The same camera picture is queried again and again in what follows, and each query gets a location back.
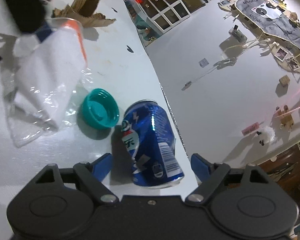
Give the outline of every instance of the teal object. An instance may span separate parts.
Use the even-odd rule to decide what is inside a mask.
[[[117,102],[101,88],[92,90],[86,96],[81,111],[85,122],[99,130],[114,127],[119,120]]]

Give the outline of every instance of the pepsi can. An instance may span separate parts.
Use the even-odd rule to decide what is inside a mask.
[[[165,110],[155,101],[131,105],[122,121],[122,141],[131,155],[133,182],[171,187],[184,177],[175,158],[175,137]]]

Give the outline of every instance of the torn cardboard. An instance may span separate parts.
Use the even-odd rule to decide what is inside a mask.
[[[72,5],[60,10],[55,8],[53,14],[55,17],[68,17],[79,21],[84,28],[106,27],[114,23],[116,19],[106,19],[102,13],[93,14],[100,0],[74,0]]]

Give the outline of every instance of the transparent plastic bag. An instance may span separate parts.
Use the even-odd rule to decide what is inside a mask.
[[[48,19],[16,40],[14,68],[5,88],[8,126],[17,147],[76,123],[92,84],[82,43],[82,26],[69,18]]]

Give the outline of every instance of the crown decoration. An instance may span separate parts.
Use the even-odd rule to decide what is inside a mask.
[[[277,3],[281,8],[287,8],[287,4],[284,3],[284,0],[272,0],[274,1],[275,3]]]

